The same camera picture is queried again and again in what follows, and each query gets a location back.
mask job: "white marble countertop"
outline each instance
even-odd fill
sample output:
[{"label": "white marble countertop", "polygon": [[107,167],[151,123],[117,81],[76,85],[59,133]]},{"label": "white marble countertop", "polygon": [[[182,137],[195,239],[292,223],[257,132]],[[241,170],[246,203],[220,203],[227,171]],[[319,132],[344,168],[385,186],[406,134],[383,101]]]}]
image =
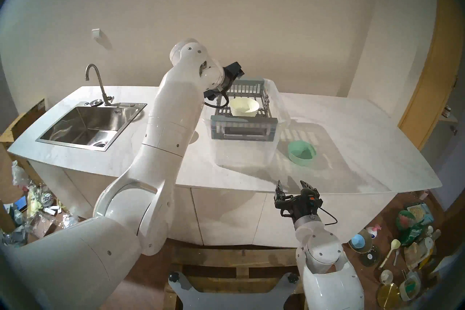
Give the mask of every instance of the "white marble countertop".
[{"label": "white marble countertop", "polygon": [[[115,102],[147,103],[107,151],[36,142],[52,123],[81,101],[101,97],[98,86],[81,87],[31,125],[9,148],[15,155],[72,170],[118,177],[133,161],[145,133],[157,87],[106,86]],[[389,117],[367,100],[281,94],[291,117],[272,163],[261,170],[220,167],[210,154],[210,133],[199,121],[198,139],[184,156],[176,184],[227,190],[274,192],[277,180],[292,193],[299,180],[320,193],[406,192],[441,186],[438,177]],[[304,139],[317,150],[310,167],[292,163],[286,141]]]}]

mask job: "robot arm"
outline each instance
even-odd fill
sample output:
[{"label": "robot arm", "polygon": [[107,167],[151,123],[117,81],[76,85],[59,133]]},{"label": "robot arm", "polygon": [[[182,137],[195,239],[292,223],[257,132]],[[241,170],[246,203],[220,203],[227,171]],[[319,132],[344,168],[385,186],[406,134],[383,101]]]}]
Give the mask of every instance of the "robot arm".
[{"label": "robot arm", "polygon": [[[361,310],[364,295],[357,273],[339,239],[325,229],[318,216],[323,200],[317,189],[304,181],[300,183],[300,195],[286,196],[278,181],[274,204],[283,217],[294,222],[295,235],[301,243],[295,256],[309,307]],[[336,271],[326,273],[332,265]]]},{"label": "robot arm", "polygon": [[194,39],[172,49],[142,146],[100,195],[94,217],[20,248],[2,246],[11,268],[44,309],[96,309],[140,254],[160,251],[173,218],[172,190],[204,97],[226,94],[243,75],[222,68]]}]

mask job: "sink drain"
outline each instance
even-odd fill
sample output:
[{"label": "sink drain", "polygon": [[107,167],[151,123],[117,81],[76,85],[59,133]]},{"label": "sink drain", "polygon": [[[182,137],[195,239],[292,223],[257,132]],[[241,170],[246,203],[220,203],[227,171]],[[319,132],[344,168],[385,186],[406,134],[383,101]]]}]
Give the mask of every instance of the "sink drain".
[{"label": "sink drain", "polygon": [[94,144],[96,147],[105,147],[105,145],[108,144],[108,141],[100,141]]}]

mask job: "stainless steel sink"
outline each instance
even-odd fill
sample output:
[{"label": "stainless steel sink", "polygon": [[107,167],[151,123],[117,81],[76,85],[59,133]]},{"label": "stainless steel sink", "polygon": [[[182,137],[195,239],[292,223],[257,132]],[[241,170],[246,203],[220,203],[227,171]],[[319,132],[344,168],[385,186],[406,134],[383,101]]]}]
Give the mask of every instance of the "stainless steel sink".
[{"label": "stainless steel sink", "polygon": [[119,103],[91,107],[81,102],[51,125],[36,141],[106,151],[147,104]]}]

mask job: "beige wall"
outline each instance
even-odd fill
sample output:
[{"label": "beige wall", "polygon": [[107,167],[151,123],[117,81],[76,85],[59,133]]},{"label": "beige wall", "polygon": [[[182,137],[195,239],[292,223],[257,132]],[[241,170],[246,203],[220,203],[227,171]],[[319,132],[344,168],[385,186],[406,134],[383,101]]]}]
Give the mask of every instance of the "beige wall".
[{"label": "beige wall", "polygon": [[430,47],[436,0],[376,0],[349,97],[367,98],[400,121]]},{"label": "beige wall", "polygon": [[[0,53],[18,108],[47,106],[84,82],[154,85],[169,51],[195,37],[223,65],[276,82],[282,92],[336,95],[353,77],[374,0],[7,0]],[[104,44],[91,37],[99,27]]]}]

